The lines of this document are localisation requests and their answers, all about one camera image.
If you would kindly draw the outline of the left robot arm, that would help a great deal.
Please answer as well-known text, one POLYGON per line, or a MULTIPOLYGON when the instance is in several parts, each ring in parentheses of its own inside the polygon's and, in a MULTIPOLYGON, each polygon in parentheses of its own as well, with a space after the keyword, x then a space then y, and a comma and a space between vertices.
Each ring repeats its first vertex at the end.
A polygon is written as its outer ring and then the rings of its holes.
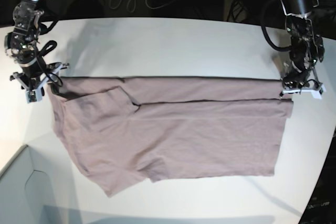
POLYGON ((262 8, 260 25, 266 42, 278 52, 289 53, 289 61, 283 63, 281 97, 304 92, 321 99, 326 90, 316 72, 316 64, 323 61, 325 52, 313 13, 318 5, 319 0, 269 0, 262 8), (285 29, 290 35, 291 44, 287 47, 275 45, 266 30, 266 10, 277 2, 283 9, 285 29))

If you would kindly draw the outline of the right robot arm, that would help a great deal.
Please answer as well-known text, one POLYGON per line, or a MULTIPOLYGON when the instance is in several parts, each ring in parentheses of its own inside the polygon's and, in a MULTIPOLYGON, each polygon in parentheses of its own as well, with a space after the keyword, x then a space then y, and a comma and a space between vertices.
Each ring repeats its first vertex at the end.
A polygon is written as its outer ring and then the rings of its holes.
POLYGON ((13 73, 10 81, 19 81, 21 88, 33 91, 44 86, 43 81, 56 87, 62 87, 63 82, 58 76, 57 67, 67 68, 59 62, 46 64, 44 56, 57 47, 54 40, 46 43, 41 50, 38 49, 40 35, 49 33, 60 18, 56 18, 50 26, 41 23, 40 18, 44 15, 37 5, 40 0, 21 0, 13 10, 14 29, 5 37, 5 53, 17 63, 21 73, 13 73))

